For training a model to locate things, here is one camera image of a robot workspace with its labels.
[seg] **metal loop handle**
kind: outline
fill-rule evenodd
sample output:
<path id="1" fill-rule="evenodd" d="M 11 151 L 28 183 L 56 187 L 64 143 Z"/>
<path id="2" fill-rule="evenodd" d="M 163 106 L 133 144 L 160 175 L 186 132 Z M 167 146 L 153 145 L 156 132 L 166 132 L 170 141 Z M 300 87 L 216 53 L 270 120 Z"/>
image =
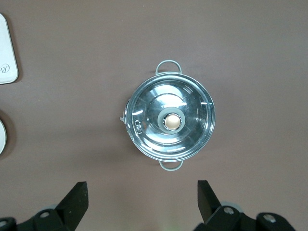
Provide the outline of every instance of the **metal loop handle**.
<path id="1" fill-rule="evenodd" d="M 176 71 L 167 71 L 167 72 L 161 72 L 161 73 L 168 73 L 168 72 L 173 72 L 173 73 L 180 73 L 180 74 L 182 74 L 182 68 L 181 68 L 181 66 L 180 66 L 180 64 L 178 64 L 177 62 L 175 62 L 174 60 L 164 60 L 164 61 L 162 61 L 158 66 L 157 66 L 157 68 L 156 68 L 156 71 L 155 71 L 155 74 L 156 75 L 158 75 L 158 69 L 159 69 L 159 67 L 162 65 L 162 64 L 164 64 L 164 63 L 173 63 L 173 64 L 175 64 L 177 67 L 178 67 L 178 69 L 179 69 L 179 71 L 178 72 L 176 72 Z"/>
<path id="2" fill-rule="evenodd" d="M 183 160 L 180 162 L 180 164 L 176 167 L 166 167 L 164 166 L 163 162 L 162 161 L 159 161 L 159 164 L 160 164 L 160 167 L 162 167 L 164 170 L 166 171 L 175 171 L 175 170 L 178 170 L 180 167 L 182 167 L 183 165 Z"/>

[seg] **cursive logo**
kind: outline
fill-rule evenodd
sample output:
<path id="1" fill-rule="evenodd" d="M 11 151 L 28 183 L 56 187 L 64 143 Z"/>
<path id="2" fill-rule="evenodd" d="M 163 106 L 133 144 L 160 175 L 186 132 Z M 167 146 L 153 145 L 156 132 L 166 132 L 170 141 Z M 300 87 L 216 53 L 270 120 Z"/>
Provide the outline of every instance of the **cursive logo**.
<path id="1" fill-rule="evenodd" d="M 1 72 L 1 73 L 7 73 L 9 70 L 10 70 L 10 66 L 9 66 L 8 64 L 3 64 L 3 65 L 0 67 L 0 72 Z"/>

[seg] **silver pot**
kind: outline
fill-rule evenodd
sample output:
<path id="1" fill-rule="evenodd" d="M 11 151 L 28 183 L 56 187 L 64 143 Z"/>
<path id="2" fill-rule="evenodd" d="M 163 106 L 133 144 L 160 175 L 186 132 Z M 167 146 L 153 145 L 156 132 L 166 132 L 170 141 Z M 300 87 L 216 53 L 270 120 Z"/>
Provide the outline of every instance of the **silver pot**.
<path id="1" fill-rule="evenodd" d="M 174 63 L 179 70 L 159 72 L 164 63 Z M 199 82 L 182 74 L 177 62 L 162 61 L 155 74 L 133 93 L 121 120 L 141 152 L 158 160 L 163 169 L 174 171 L 210 139 L 214 104 Z M 180 163 L 175 168 L 163 163 L 177 161 Z"/>

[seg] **beige knob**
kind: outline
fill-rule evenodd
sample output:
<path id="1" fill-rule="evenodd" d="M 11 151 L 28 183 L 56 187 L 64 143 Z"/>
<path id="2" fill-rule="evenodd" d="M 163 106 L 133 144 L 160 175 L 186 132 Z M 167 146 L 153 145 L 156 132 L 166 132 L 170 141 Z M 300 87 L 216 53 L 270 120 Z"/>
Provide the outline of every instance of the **beige knob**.
<path id="1" fill-rule="evenodd" d="M 181 125 L 181 118 L 176 114 L 169 114 L 166 116 L 164 124 L 169 130 L 176 130 Z"/>

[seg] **white rectangular object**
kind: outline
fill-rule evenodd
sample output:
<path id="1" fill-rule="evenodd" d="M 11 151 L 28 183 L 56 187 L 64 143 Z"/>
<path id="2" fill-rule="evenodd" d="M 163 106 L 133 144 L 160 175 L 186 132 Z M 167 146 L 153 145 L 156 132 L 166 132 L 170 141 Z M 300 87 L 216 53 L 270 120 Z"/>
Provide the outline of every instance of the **white rectangular object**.
<path id="1" fill-rule="evenodd" d="M 18 70 L 9 28 L 0 13 L 0 84 L 12 83 L 17 77 Z"/>

